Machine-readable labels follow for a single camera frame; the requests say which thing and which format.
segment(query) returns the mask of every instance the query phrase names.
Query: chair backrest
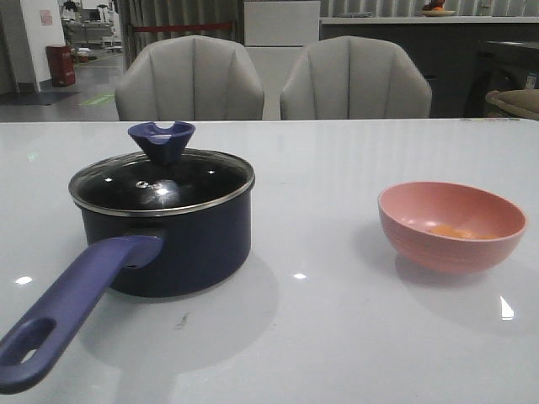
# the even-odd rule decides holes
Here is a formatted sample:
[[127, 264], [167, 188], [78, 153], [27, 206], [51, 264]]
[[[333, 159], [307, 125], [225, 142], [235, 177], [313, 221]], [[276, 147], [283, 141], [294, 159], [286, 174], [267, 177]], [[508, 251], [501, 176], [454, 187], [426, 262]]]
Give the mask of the chair backrest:
[[428, 118], [432, 92], [397, 44], [354, 36], [307, 45], [280, 96], [283, 120]]
[[120, 120], [261, 120], [264, 92], [241, 44], [191, 35], [146, 46], [115, 102]]

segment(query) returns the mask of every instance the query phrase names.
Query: plate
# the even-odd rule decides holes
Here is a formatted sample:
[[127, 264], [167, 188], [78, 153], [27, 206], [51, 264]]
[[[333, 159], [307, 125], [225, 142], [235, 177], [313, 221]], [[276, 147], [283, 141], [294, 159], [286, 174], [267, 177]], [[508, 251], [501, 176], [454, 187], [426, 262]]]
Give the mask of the plate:
[[450, 10], [423, 10], [421, 13], [427, 17], [447, 17], [448, 15], [453, 15], [455, 12]]

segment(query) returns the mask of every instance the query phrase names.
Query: pink bowl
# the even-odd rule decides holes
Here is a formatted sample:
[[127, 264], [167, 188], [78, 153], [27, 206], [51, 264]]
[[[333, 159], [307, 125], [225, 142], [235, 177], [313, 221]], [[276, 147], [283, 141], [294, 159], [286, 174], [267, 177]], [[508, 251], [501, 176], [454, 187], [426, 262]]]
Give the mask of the pink bowl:
[[[492, 268], [515, 249], [526, 228], [521, 209], [497, 195], [457, 183], [400, 183], [378, 198], [382, 228], [404, 257], [426, 268], [463, 274]], [[432, 233], [438, 225], [493, 235], [463, 239]]]

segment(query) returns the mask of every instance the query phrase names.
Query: red trash can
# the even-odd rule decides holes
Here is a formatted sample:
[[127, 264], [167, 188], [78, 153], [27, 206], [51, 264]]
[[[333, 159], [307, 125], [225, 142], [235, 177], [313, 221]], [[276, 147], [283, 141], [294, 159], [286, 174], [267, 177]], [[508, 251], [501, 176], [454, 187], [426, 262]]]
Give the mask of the red trash can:
[[75, 83], [75, 70], [71, 58], [71, 48], [66, 45], [49, 45], [45, 48], [52, 85], [71, 86]]

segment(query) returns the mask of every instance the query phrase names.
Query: glossy tabletop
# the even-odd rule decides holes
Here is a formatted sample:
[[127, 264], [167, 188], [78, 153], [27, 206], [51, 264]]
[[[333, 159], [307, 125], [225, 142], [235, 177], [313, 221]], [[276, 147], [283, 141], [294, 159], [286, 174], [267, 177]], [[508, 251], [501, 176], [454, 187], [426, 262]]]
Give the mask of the glossy tabletop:
[[[105, 293], [55, 368], [12, 404], [539, 402], [539, 123], [198, 122], [189, 147], [250, 161], [252, 250], [171, 299]], [[129, 122], [0, 124], [0, 333], [85, 248], [67, 192], [137, 151]], [[529, 226], [480, 274], [399, 257], [377, 196], [411, 180], [510, 199]]]

